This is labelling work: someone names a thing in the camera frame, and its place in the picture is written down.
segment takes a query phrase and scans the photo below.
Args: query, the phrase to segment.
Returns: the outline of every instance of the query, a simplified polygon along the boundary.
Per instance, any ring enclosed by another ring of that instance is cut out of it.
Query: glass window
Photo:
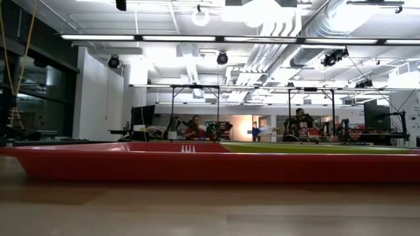
[[[20,58],[20,71],[25,64],[21,88],[43,94],[49,98],[65,100],[67,96],[66,74],[33,58]]]
[[[26,130],[57,131],[56,135],[62,136],[64,128],[64,104],[26,94],[18,94],[17,104],[20,119]],[[20,123],[15,121],[13,127],[20,128]]]

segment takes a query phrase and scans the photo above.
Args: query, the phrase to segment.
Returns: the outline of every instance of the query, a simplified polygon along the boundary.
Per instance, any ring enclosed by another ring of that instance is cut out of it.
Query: ceiling light
[[[184,102],[173,102],[174,104],[184,104]],[[171,104],[172,105],[172,102],[156,102],[156,104],[166,104],[166,105],[169,105],[169,104]]]
[[[283,87],[261,87],[260,89],[284,89]]]
[[[143,87],[143,88],[171,88],[170,85],[130,85],[132,87]]]
[[[112,69],[117,69],[121,65],[118,55],[112,55],[108,61],[108,66]]]
[[[190,105],[216,105],[216,103],[211,103],[211,102],[186,102],[185,104],[190,104]]]
[[[226,42],[248,42],[248,43],[296,43],[294,38],[286,37],[225,37]]]
[[[258,86],[220,86],[221,89],[258,89]]]
[[[218,65],[225,65],[228,63],[228,55],[226,55],[226,52],[219,52],[216,61]]]
[[[199,13],[204,14],[204,17],[201,20],[197,19]],[[191,20],[196,26],[205,26],[210,21],[210,14],[206,10],[201,10],[200,5],[197,5],[197,9],[191,15]]]
[[[218,50],[216,50],[216,49],[199,49],[199,53],[216,55],[216,53],[218,53]]]
[[[404,4],[403,1],[347,1],[348,5],[361,5],[361,6],[400,6]]]
[[[420,39],[390,39],[385,44],[420,45]]]
[[[305,43],[327,43],[327,44],[335,44],[338,45],[345,45],[345,44],[376,44],[376,39],[306,39]]]
[[[87,41],[130,41],[134,40],[133,35],[61,35],[66,40],[87,40]]]
[[[216,37],[211,36],[160,36],[160,35],[146,35],[143,36],[143,41],[177,41],[177,42],[187,42],[187,41],[204,41],[212,42],[216,41]]]
[[[334,45],[302,45],[302,49],[345,49],[345,46]]]
[[[321,64],[325,67],[334,66],[335,63],[341,61],[346,56],[348,56],[347,48],[344,50],[334,50],[332,53],[325,56],[325,58],[321,61]]]

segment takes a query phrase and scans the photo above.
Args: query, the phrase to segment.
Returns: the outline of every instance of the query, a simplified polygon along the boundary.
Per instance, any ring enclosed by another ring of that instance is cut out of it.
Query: spotlight
[[[225,65],[226,63],[228,63],[228,55],[226,55],[225,52],[219,52],[219,55],[217,56],[217,64]]]
[[[117,3],[117,9],[120,11],[127,11],[127,0],[115,0]]]
[[[371,79],[365,80],[361,83],[356,84],[356,86],[354,88],[356,89],[364,89],[364,88],[369,88],[369,87],[373,87],[373,83]]]
[[[325,58],[321,61],[321,64],[325,67],[334,66],[337,62],[341,61],[346,56],[348,56],[347,48],[333,50],[332,53],[325,55]]]
[[[108,61],[108,66],[112,69],[117,69],[119,67],[119,56],[112,55],[111,59]]]

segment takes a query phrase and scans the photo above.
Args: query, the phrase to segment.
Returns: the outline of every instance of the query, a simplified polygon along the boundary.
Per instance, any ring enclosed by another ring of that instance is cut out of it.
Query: white wall
[[[131,121],[131,108],[146,105],[146,88],[129,87],[132,77],[136,77],[135,70],[131,65],[124,66],[124,86],[123,86],[123,107],[121,114],[121,126],[127,121]]]
[[[123,78],[79,47],[73,137],[114,141],[108,130],[121,129]]]

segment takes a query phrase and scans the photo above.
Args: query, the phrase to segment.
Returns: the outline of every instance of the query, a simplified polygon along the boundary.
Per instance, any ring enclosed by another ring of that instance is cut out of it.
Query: black pole
[[[173,119],[173,100],[175,99],[175,87],[172,87],[172,110],[171,110],[171,119]]]
[[[219,125],[219,108],[220,108],[220,98],[221,97],[221,89],[217,89],[217,124]]]
[[[175,99],[175,86],[172,87],[172,110],[171,110],[171,130],[173,129],[173,100]]]
[[[291,98],[290,98],[290,89],[289,90],[287,90],[288,91],[288,94],[289,94],[289,122],[290,122],[290,120],[291,120],[291,104],[290,104],[290,102],[291,102]]]
[[[333,137],[335,137],[335,98],[333,89],[331,89],[331,97],[331,100],[333,101]]]
[[[220,108],[220,104],[221,104],[221,101],[220,101],[220,98],[221,97],[221,89],[220,88],[218,88],[217,89],[217,122],[216,122],[216,127],[219,129],[219,108]]]

